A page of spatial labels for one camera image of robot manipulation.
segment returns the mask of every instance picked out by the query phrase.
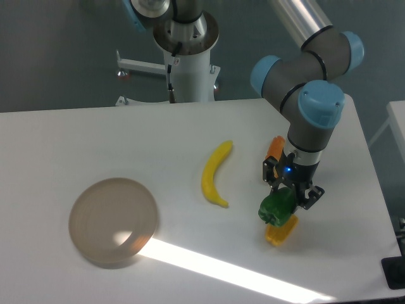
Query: cable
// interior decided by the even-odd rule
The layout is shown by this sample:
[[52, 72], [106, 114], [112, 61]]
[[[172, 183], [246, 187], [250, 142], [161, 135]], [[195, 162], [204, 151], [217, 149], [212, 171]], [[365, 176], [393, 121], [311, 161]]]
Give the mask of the cable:
[[178, 54], [180, 52], [180, 50], [182, 49], [182, 46], [183, 46], [183, 44], [181, 42], [177, 43], [176, 48], [174, 49], [174, 51], [171, 54], [171, 61], [167, 65], [167, 83], [168, 83], [169, 102], [170, 103], [176, 103], [176, 98], [174, 95], [174, 88], [173, 88], [173, 85], [171, 84], [171, 67], [174, 65], [176, 54]]

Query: black corner piece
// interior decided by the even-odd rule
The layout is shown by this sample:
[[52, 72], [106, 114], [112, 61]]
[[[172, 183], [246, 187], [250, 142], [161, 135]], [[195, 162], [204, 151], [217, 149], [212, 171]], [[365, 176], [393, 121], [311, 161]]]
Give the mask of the black corner piece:
[[381, 260], [385, 278], [390, 289], [405, 289], [405, 256]]

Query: gray wall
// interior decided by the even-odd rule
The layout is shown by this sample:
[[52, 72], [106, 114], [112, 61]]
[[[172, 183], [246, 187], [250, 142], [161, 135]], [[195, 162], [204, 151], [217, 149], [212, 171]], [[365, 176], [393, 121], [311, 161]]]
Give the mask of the gray wall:
[[[365, 44], [363, 64], [336, 83], [354, 98], [369, 140], [387, 118], [387, 103], [405, 99], [405, 1], [318, 2], [339, 30]], [[217, 99], [256, 98], [254, 64], [267, 54], [299, 53], [266, 0], [206, 0], [205, 9], [220, 26], [211, 54], [221, 66]], [[118, 80], [115, 49], [122, 58], [163, 62], [151, 33], [130, 26], [120, 0], [0, 0], [0, 111], [113, 106], [122, 94], [167, 100], [163, 77]], [[389, 211], [405, 217], [405, 165], [389, 129], [371, 155]]]

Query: round plate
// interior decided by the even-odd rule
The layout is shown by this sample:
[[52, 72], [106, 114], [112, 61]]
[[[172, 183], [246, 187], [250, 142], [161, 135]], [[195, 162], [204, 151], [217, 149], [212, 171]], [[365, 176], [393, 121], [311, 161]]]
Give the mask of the round plate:
[[106, 179], [85, 190], [69, 218], [76, 248], [98, 264], [132, 258], [152, 237], [158, 210], [152, 194], [130, 179]]

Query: banana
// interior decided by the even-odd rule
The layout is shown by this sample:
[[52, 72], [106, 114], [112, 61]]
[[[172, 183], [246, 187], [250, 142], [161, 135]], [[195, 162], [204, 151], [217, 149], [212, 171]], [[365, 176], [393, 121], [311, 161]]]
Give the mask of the banana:
[[214, 174], [216, 169], [231, 152], [232, 145], [232, 141], [225, 141], [215, 149], [213, 154], [209, 157], [207, 164], [205, 164], [201, 177], [201, 189], [205, 198], [223, 208], [228, 208], [228, 202], [218, 194], [214, 185]]

